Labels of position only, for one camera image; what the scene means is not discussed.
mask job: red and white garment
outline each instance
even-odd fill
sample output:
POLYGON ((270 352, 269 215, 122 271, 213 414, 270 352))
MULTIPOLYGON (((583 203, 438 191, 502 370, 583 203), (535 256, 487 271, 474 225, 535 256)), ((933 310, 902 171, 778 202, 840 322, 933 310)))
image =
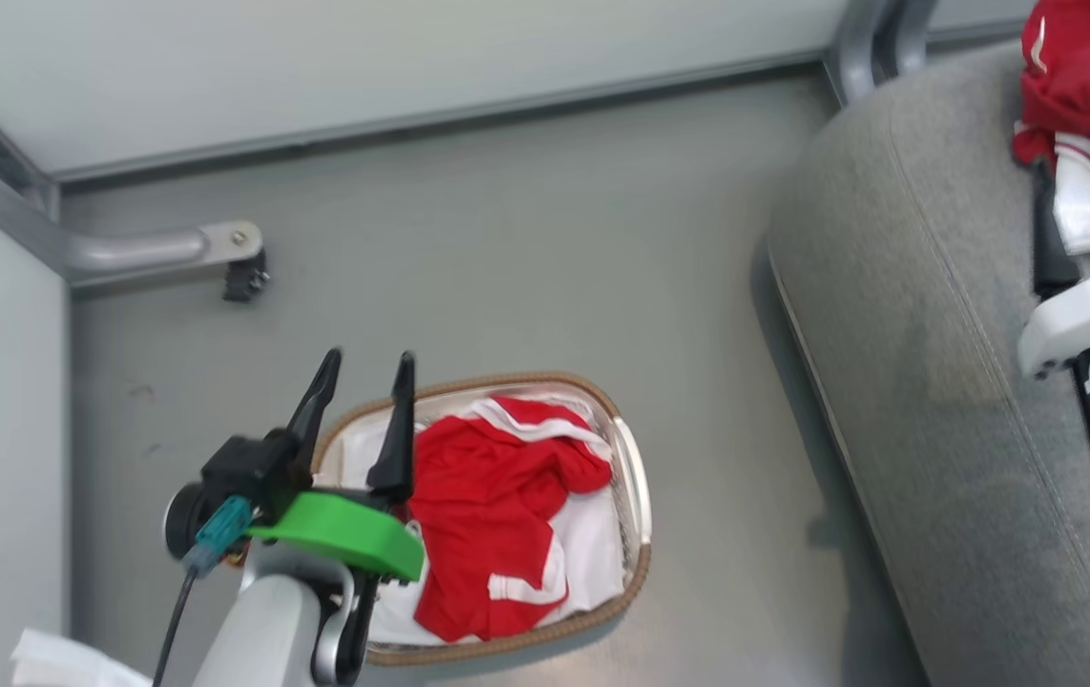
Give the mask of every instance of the red and white garment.
MULTIPOLYGON (((385 427, 346 441, 343 486, 363 485, 385 427)), ((417 431, 410 509, 419 519, 407 528, 424 539, 426 565, 417 583, 380 588, 373 642, 519 635, 622 594, 611 449, 583 418, 544 400, 489 397, 417 431)))
POLYGON ((1025 113, 1012 147, 1055 162, 1055 217, 1070 254, 1090 252, 1090 0, 1040 0, 1021 36, 1025 113))

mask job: wicker basket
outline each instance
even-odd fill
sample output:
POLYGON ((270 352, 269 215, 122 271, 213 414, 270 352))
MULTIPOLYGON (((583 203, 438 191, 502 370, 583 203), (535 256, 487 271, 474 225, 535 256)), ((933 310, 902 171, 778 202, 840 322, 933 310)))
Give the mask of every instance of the wicker basket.
MULTIPOLYGON (((592 424, 592 430, 603 436, 611 447, 614 467, 614 501, 618 510, 622 539, 626 590, 588 613, 572 614, 548 626, 516 637, 493 639, 489 642, 443 644, 441 647, 411 647, 410 644, 367 646, 367 660, 375 665, 409 666, 433 662, 472 660, 472 658, 514 652, 580 631, 593 629, 614 620, 629 607, 633 596, 646 581, 651 563, 651 499, 646 478, 642 473, 642 458, 629 426, 618 413, 618 406, 596 385, 581 377, 564 373, 537 373, 476 377, 419 388, 414 414, 419 422, 431 423, 467 408, 481 397, 493 395, 522 397, 522 399, 550 400, 564 403, 579 412, 592 424)), ((317 484, 337 485, 341 482, 344 461, 343 439, 348 432, 356 432, 373 423, 387 424, 392 400, 374 400, 353 408, 328 431, 324 431, 312 461, 317 484)))

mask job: gray couch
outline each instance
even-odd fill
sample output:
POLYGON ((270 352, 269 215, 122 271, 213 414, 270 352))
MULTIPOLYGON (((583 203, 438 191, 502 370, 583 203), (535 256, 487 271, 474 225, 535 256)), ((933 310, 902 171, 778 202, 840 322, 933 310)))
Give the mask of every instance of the gray couch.
POLYGON ((936 686, 1090 686, 1090 449, 1068 375, 1021 377, 1031 191, 1016 45, 821 134, 771 256, 936 686))

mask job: green mount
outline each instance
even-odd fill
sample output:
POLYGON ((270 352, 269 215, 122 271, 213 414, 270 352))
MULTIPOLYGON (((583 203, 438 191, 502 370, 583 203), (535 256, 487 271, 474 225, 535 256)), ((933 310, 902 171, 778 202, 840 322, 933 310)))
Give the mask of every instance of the green mount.
POLYGON ((397 518, 327 492, 300 492, 278 525, 249 527, 247 534, 409 582, 422 576, 426 557, 397 518))

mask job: red clothing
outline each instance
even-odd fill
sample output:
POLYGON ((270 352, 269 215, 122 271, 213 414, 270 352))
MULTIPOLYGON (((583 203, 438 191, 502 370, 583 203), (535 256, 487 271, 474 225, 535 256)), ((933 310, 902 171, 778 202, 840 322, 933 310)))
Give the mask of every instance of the red clothing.
MULTIPOLYGON (((525 424, 562 418, 566 408, 497 397, 525 424)), ((554 540, 549 518, 568 494, 596 492, 611 480, 609 463, 583 441, 523 441, 484 419, 448 417, 419 434, 410 513, 422 526, 431 570, 414 620, 446 642, 468 636, 507 637, 531 630, 562 603, 491 600, 489 576, 524 579, 541 589, 554 540)))
POLYGON ((1090 0, 1041 0, 1025 34, 1028 69, 1020 77, 1025 117, 1013 141, 1017 159, 1055 161, 1059 144, 1090 156, 1090 0))

